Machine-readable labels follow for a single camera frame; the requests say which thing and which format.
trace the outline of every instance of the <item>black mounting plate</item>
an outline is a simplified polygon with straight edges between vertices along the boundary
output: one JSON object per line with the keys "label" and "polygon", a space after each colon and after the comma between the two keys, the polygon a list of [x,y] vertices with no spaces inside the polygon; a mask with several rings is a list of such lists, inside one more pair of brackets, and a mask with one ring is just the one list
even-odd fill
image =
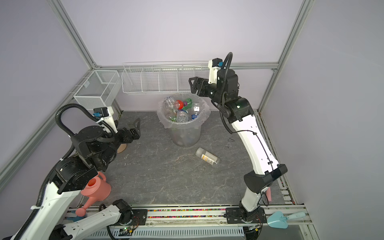
{"label": "black mounting plate", "polygon": [[[230,214],[232,216],[227,216],[227,223],[244,223],[240,218],[235,218],[234,216],[241,216],[240,208],[239,207],[227,207],[225,209],[225,212],[227,214]],[[256,215],[260,218],[262,223],[266,223],[266,216],[264,209],[262,207],[257,208]],[[255,219],[252,220],[251,223],[260,223],[259,219],[255,217]]]}
{"label": "black mounting plate", "polygon": [[[147,209],[132,209],[133,216],[138,217],[140,219],[139,225],[145,225],[147,220]],[[137,218],[133,218],[132,221],[128,225],[137,225]]]}

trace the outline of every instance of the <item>pink watering can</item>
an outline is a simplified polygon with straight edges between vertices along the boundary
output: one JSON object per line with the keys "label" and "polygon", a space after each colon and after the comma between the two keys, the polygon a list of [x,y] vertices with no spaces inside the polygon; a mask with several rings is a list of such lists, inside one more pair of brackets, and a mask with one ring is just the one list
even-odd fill
{"label": "pink watering can", "polygon": [[111,193],[111,185],[106,183],[107,178],[102,172],[98,172],[98,175],[92,178],[87,186],[80,192],[86,197],[89,197],[88,201],[82,208],[76,210],[76,215],[83,217],[85,210],[97,201],[103,201]]}

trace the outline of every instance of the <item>white wall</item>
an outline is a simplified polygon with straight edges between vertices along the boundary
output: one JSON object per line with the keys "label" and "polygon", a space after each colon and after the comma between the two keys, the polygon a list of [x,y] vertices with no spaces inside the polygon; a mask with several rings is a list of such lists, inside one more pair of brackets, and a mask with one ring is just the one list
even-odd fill
{"label": "white wall", "polygon": [[320,239],[382,239],[383,12],[317,0],[262,113]]}
{"label": "white wall", "polygon": [[[2,167],[88,68],[45,0],[2,1],[0,33]],[[63,122],[75,132],[92,124],[76,109]],[[25,222],[43,179],[70,145],[55,126],[0,193],[0,239]]]}
{"label": "white wall", "polygon": [[276,62],[302,0],[62,0],[93,59]]}
{"label": "white wall", "polygon": [[[236,70],[240,84],[239,96],[246,98],[256,109],[264,95],[264,91],[272,77],[271,69]],[[116,100],[124,111],[156,111],[157,103],[169,94],[127,95],[119,92]],[[217,110],[209,98],[205,99],[211,110]]]}

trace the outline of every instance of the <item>watering can handle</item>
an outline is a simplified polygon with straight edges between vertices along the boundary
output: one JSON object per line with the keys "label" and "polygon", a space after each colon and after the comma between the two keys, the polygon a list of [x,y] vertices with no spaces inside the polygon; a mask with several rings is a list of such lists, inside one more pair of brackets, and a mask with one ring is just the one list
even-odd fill
{"label": "watering can handle", "polygon": [[105,175],[102,172],[98,172],[97,176],[101,176],[101,178],[104,180],[104,182],[107,181],[107,178],[105,177]]}
{"label": "watering can handle", "polygon": [[305,217],[305,212],[295,212],[294,214],[291,214],[287,216],[287,220],[297,219]]}

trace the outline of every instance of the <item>bottle label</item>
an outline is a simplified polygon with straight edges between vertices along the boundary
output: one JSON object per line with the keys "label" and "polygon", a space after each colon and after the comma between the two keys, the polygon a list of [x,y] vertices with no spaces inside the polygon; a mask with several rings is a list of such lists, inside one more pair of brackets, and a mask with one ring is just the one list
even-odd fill
{"label": "bottle label", "polygon": [[213,165],[215,163],[214,160],[212,160],[211,158],[207,157],[206,155],[202,154],[201,155],[201,159],[203,159],[204,161],[206,161],[207,163]]}

